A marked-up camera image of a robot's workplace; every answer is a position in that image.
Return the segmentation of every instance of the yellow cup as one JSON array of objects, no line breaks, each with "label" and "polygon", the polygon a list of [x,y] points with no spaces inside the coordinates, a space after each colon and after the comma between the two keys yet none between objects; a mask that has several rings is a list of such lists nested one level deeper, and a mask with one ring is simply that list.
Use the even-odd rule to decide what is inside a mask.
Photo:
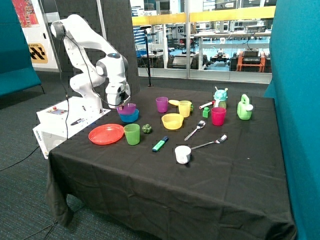
[{"label": "yellow cup", "polygon": [[191,102],[190,101],[180,101],[178,104],[179,114],[181,114],[184,118],[189,117],[191,110]]}]

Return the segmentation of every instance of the teal toy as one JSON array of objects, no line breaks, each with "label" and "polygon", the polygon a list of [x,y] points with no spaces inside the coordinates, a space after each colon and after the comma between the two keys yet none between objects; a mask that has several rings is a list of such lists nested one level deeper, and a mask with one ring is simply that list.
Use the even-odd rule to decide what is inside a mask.
[{"label": "teal toy", "polygon": [[209,112],[210,112],[210,109],[206,106],[206,107],[203,109],[202,117],[208,118]]},{"label": "teal toy", "polygon": [[215,103],[214,103],[214,107],[221,107],[226,109],[227,108],[227,99],[228,99],[228,88],[224,89],[224,90],[218,90],[217,87],[215,87],[216,92],[213,96]]},{"label": "teal toy", "polygon": [[241,101],[238,103],[236,113],[241,120],[249,120],[251,118],[252,110],[254,106],[250,104],[250,100],[247,95],[243,94]]}]

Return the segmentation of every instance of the glass window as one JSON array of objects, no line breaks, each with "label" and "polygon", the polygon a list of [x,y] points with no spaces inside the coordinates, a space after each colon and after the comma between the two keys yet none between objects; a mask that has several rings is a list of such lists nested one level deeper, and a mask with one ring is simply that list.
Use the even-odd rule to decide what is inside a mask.
[{"label": "glass window", "polygon": [[[276,0],[133,2],[141,3],[132,18],[141,76],[150,67],[154,77],[270,82]],[[147,44],[140,30],[146,24]]]}]

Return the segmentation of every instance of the green block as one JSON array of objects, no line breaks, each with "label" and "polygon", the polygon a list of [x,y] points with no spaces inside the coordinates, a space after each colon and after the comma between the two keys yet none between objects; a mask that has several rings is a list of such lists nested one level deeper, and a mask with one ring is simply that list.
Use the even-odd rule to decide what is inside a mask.
[{"label": "green block", "polygon": [[202,117],[204,118],[208,118],[209,117],[209,112],[210,112],[210,109],[206,106],[204,109],[203,109],[203,112],[202,112]]}]

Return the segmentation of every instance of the magenta cup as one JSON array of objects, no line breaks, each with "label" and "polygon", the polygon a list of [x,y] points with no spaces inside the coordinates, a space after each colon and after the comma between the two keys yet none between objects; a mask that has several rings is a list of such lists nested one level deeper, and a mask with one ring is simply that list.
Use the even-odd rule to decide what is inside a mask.
[{"label": "magenta cup", "polygon": [[155,101],[159,113],[166,113],[168,111],[168,98],[166,96],[160,96]]},{"label": "magenta cup", "polygon": [[225,122],[227,110],[223,107],[213,107],[211,109],[211,120],[215,126],[221,126]]},{"label": "magenta cup", "polygon": [[127,105],[123,106],[122,109],[119,107],[116,108],[117,112],[121,115],[131,115],[135,113],[136,104],[128,103]]}]

